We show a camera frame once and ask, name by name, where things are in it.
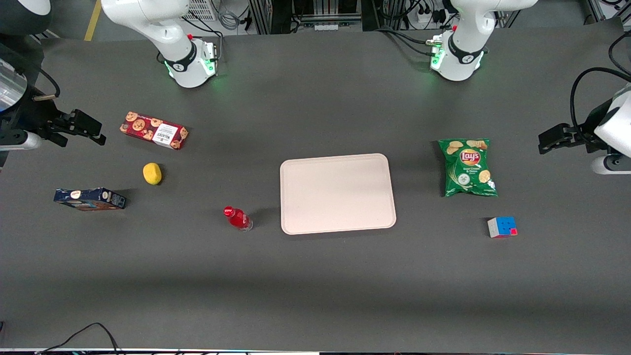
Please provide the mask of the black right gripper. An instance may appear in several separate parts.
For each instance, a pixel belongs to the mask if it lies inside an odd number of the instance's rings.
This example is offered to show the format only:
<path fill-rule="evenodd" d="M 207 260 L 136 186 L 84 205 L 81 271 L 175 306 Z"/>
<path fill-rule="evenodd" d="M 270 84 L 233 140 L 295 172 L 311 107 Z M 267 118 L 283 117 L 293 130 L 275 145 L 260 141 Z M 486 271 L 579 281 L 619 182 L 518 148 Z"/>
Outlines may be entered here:
<path fill-rule="evenodd" d="M 34 120 L 30 132 L 60 147 L 66 147 L 68 143 L 63 134 L 86 137 L 99 146 L 107 140 L 105 135 L 92 135 L 92 117 L 85 114 L 41 115 Z"/>

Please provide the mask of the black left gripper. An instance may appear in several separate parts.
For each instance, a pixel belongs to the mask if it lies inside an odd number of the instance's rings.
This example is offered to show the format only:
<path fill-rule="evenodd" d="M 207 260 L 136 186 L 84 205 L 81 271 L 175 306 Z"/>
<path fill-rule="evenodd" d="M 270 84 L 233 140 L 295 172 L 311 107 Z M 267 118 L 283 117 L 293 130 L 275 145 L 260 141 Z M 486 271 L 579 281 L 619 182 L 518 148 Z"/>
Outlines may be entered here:
<path fill-rule="evenodd" d="M 585 145 L 586 151 L 598 151 L 599 139 L 595 135 L 594 130 L 584 127 L 563 127 L 563 147 L 575 147 Z M 543 155 L 549 151 L 544 143 L 538 144 L 539 154 Z"/>

